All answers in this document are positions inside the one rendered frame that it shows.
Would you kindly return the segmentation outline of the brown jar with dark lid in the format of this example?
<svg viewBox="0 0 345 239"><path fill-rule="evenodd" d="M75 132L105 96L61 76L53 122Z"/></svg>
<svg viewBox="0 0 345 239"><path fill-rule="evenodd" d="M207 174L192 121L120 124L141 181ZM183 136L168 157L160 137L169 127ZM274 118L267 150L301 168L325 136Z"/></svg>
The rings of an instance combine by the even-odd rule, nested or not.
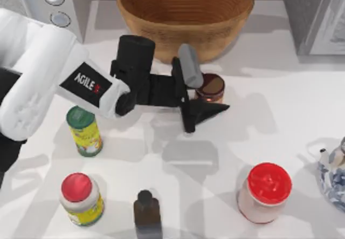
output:
<svg viewBox="0 0 345 239"><path fill-rule="evenodd" d="M225 91L225 81L214 73L203 73L203 85L195 89L195 99L202 99L208 103L222 103Z"/></svg>

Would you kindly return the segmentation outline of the pale grey rounded box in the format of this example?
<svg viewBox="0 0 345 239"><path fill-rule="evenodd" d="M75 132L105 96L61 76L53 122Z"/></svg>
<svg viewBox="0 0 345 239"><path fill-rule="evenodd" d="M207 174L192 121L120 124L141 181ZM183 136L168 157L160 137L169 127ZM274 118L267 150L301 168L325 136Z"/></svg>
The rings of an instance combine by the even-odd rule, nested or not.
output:
<svg viewBox="0 0 345 239"><path fill-rule="evenodd" d="M186 86L200 88L203 85L203 76L195 48L189 44L182 44L178 49L178 58Z"/></svg>

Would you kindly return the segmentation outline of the brown woven basket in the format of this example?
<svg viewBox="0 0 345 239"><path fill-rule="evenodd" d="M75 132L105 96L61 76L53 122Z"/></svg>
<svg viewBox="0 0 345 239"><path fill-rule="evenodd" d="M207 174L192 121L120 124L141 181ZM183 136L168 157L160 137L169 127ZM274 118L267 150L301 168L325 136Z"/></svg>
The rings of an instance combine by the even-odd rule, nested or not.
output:
<svg viewBox="0 0 345 239"><path fill-rule="evenodd" d="M170 63L190 44L201 63L212 61L238 37L254 0L116 0L131 33L153 40L155 58Z"/></svg>

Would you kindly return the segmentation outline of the yellow can with green lid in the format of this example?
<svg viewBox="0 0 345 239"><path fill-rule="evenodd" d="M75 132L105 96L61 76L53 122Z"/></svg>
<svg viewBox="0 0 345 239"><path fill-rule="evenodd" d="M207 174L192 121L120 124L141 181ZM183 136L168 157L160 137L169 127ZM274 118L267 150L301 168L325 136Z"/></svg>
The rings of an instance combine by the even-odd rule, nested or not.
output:
<svg viewBox="0 0 345 239"><path fill-rule="evenodd" d="M82 156L93 157L100 153L103 140L93 113L74 106L67 112L66 121Z"/></svg>

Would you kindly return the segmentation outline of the white jar with red lid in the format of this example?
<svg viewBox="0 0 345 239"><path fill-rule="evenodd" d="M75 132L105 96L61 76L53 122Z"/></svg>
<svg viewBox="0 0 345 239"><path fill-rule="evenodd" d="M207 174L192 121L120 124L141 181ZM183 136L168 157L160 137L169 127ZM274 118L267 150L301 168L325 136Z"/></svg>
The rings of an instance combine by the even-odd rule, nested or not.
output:
<svg viewBox="0 0 345 239"><path fill-rule="evenodd" d="M291 177L281 166L257 164L238 192L238 209L252 223L270 223L281 214L291 191Z"/></svg>

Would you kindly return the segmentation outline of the dark brown bottle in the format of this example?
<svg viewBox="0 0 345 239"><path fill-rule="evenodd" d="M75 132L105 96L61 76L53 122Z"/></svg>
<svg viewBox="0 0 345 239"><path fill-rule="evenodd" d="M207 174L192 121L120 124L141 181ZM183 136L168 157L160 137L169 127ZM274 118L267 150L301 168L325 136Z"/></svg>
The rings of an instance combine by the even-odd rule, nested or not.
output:
<svg viewBox="0 0 345 239"><path fill-rule="evenodd" d="M160 203L149 190L141 190L133 203L137 239L163 239Z"/></svg>

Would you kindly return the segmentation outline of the yellow bottle with red cap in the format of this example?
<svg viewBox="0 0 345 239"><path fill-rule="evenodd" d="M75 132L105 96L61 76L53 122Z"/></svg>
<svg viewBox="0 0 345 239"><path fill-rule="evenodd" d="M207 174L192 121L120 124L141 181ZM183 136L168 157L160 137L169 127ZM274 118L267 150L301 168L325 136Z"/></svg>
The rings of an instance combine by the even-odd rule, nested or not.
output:
<svg viewBox="0 0 345 239"><path fill-rule="evenodd" d="M64 178L60 203L71 222L81 227L96 223L105 209L98 183L84 173L72 173Z"/></svg>

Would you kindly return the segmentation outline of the blue and white teapot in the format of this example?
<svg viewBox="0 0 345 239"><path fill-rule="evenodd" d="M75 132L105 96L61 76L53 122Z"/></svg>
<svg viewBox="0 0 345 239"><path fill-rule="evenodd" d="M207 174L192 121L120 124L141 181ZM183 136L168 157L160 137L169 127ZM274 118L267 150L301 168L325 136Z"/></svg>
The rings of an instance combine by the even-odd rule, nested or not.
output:
<svg viewBox="0 0 345 239"><path fill-rule="evenodd" d="M345 213L345 137L330 153L320 150L318 172L320 186L326 199Z"/></svg>

